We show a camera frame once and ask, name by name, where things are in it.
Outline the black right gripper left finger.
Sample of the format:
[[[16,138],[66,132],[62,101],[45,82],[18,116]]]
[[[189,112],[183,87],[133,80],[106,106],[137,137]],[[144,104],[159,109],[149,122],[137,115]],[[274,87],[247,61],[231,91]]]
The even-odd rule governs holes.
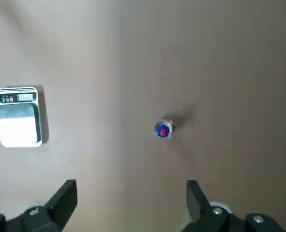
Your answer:
[[[0,232],[61,232],[76,207],[76,180],[66,180],[46,204],[31,207],[10,220],[0,214]]]

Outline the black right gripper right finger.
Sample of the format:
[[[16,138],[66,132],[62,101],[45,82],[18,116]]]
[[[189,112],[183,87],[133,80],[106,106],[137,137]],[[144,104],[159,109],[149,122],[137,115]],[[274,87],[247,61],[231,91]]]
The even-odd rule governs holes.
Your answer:
[[[223,206],[213,206],[199,184],[188,180],[186,204],[191,221],[183,232],[283,232],[274,218],[260,213],[247,214],[241,219]]]

